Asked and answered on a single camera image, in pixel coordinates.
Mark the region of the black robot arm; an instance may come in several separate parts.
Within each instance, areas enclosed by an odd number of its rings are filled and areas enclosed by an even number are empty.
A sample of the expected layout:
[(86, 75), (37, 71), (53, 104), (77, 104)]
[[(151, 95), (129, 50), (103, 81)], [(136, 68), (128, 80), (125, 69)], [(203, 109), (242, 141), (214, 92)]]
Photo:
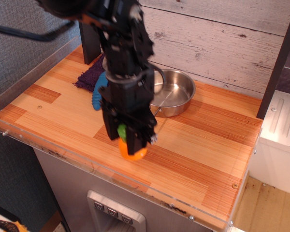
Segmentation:
[(99, 35), (106, 58), (101, 109), (111, 140), (125, 128), (127, 154), (135, 155), (156, 139), (157, 124), (150, 111), (154, 98), (154, 67), (148, 62), (153, 42), (136, 0), (40, 0), (38, 5), (62, 19), (91, 25)]

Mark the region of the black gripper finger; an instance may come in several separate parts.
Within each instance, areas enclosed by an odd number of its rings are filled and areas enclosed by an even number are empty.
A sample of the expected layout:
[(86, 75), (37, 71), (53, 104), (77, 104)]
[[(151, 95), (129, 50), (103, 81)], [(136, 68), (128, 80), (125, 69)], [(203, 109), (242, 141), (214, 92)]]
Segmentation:
[(118, 112), (112, 108), (102, 108), (102, 116), (110, 140), (115, 140), (119, 137), (117, 128), (119, 126)]
[(150, 142), (150, 133), (147, 128), (135, 128), (132, 126), (126, 128), (128, 155), (134, 155), (142, 148), (146, 148), (148, 142)]

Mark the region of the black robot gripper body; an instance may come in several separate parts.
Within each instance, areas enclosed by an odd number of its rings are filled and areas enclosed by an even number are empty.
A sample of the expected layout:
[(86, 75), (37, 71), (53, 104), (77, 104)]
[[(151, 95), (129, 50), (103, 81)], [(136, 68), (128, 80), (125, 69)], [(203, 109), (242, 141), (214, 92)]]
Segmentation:
[(150, 142), (157, 141), (154, 127), (157, 121), (150, 111), (154, 98), (154, 70), (146, 69), (138, 75), (120, 76), (106, 72), (107, 87), (101, 87), (101, 107), (114, 108), (118, 112), (119, 124), (135, 128), (147, 128)]

